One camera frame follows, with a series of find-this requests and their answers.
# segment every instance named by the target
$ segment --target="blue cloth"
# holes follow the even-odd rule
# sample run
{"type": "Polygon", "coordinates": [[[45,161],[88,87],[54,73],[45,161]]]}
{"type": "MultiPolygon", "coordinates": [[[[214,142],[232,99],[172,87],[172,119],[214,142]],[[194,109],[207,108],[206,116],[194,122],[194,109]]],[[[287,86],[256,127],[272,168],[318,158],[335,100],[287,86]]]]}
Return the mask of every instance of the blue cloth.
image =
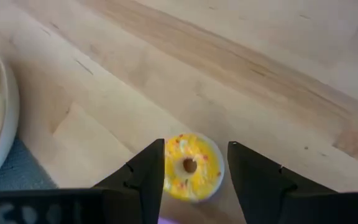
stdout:
{"type": "Polygon", "coordinates": [[[38,164],[20,139],[15,139],[0,169],[0,190],[56,189],[48,174],[38,164]]]}

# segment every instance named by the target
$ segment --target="donut hole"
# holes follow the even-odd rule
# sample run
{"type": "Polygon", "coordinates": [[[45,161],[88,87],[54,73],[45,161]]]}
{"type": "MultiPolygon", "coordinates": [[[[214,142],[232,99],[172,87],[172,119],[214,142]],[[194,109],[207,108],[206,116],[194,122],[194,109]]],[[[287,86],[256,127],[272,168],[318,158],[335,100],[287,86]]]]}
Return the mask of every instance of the donut hole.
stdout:
{"type": "Polygon", "coordinates": [[[197,162],[193,159],[187,158],[183,161],[183,168],[188,174],[194,174],[197,170],[197,162]]]}

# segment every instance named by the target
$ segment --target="donut toy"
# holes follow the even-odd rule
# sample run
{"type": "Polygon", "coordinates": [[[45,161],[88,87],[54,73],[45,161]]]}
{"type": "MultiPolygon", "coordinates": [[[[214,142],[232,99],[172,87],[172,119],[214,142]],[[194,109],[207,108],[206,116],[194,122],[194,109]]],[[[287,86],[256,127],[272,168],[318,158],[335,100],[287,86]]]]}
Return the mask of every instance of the donut toy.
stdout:
{"type": "Polygon", "coordinates": [[[166,140],[164,190],[173,197],[206,200],[218,190],[223,175],[223,157],[212,140],[200,134],[166,140]]]}

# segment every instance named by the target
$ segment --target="yellow donut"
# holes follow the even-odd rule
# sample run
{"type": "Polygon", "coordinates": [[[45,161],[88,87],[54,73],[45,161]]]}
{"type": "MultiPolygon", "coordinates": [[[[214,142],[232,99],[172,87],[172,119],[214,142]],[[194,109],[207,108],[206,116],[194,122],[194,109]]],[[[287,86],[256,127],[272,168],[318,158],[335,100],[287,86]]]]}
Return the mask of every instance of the yellow donut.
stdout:
{"type": "Polygon", "coordinates": [[[195,134],[169,139],[165,143],[164,190],[186,201],[210,197],[223,178],[219,155],[205,138],[195,134]]]}

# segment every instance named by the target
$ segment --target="wooden table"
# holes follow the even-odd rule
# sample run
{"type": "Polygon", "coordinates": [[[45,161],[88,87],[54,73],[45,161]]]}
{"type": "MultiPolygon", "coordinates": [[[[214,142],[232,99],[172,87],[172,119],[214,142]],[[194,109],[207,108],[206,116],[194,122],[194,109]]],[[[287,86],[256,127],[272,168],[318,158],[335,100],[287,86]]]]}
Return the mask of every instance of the wooden table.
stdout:
{"type": "MultiPolygon", "coordinates": [[[[261,17],[240,1],[206,2],[0,0],[0,53],[21,92],[19,137],[51,178],[91,187],[154,139],[195,131],[225,156],[236,140],[329,188],[358,191],[358,161],[332,147],[357,100],[321,80],[350,34],[325,55],[334,42],[325,25],[324,42],[305,35],[307,49],[288,46],[259,40],[274,29],[248,22],[261,17]]],[[[351,17],[356,24],[358,8],[351,17]]],[[[164,195],[161,215],[244,223],[226,170],[210,201],[164,195]]]]}

